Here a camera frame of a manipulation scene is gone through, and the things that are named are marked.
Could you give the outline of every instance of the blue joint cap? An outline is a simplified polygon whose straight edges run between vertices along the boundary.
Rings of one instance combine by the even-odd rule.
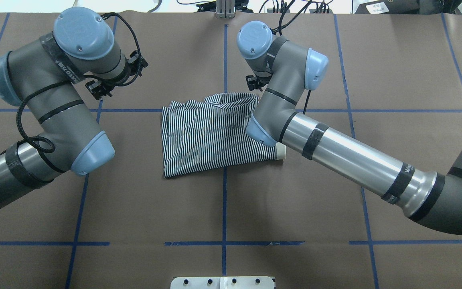
[[[245,130],[247,135],[257,142],[260,142],[268,147],[274,147],[277,143],[263,128],[260,126],[254,115],[251,116],[247,129]]]
[[[71,170],[76,175],[86,175],[104,165],[114,155],[115,150],[103,130],[81,150],[81,153],[79,153],[72,163]]]
[[[315,90],[326,76],[329,59],[327,56],[314,51],[308,50],[306,57],[306,78],[304,79],[304,88]]]
[[[8,74],[8,55],[10,55],[10,52],[0,57],[0,97],[11,106],[20,106],[22,100],[13,90],[10,74]]]
[[[55,20],[53,36],[68,55],[95,60],[113,48],[113,33],[99,14],[85,7],[72,7]]]
[[[272,44],[272,31],[261,21],[251,21],[238,31],[236,44],[245,59],[256,59],[264,55]]]

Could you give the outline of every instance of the black and white striped fabric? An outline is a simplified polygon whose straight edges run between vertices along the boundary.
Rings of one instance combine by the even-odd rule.
[[[255,94],[221,93],[204,102],[173,101],[164,106],[165,177],[277,159],[275,147],[264,146],[245,133],[257,104]]]

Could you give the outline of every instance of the table surface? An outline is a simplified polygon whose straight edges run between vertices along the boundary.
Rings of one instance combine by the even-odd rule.
[[[277,288],[462,288],[462,236],[435,232],[288,150],[265,161],[162,175],[161,108],[248,92],[236,34],[278,15],[124,12],[150,66],[95,101],[117,154],[0,210],[0,288],[169,288],[177,276],[275,276]],[[0,55],[51,31],[56,14],[0,13]],[[115,38],[134,50],[113,18]],[[290,40],[328,56],[308,115],[421,170],[462,149],[462,16],[301,15]],[[303,101],[297,108],[303,107]],[[0,100],[0,152],[20,139]],[[29,134],[41,131],[24,112]]]

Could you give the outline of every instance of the label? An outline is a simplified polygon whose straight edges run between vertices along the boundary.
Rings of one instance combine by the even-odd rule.
[[[390,12],[384,2],[366,5],[365,7],[368,9],[368,12],[370,12],[370,14],[381,14]]]

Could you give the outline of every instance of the gray robot arm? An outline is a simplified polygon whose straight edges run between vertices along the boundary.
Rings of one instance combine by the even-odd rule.
[[[462,152],[449,173],[422,172],[295,111],[304,89],[326,72],[325,56],[272,35],[262,22],[245,24],[238,48],[261,84],[268,84],[247,134],[273,146],[279,141],[309,160],[369,189],[425,227],[462,235]]]
[[[91,71],[99,80],[87,88],[98,99],[140,73],[131,63],[103,18],[82,7],[62,12],[53,33],[0,57],[0,96],[24,108],[39,93],[27,104],[44,128],[39,136],[54,144],[19,141],[0,155],[0,208],[68,170],[85,175],[112,159],[110,140],[72,84]]]

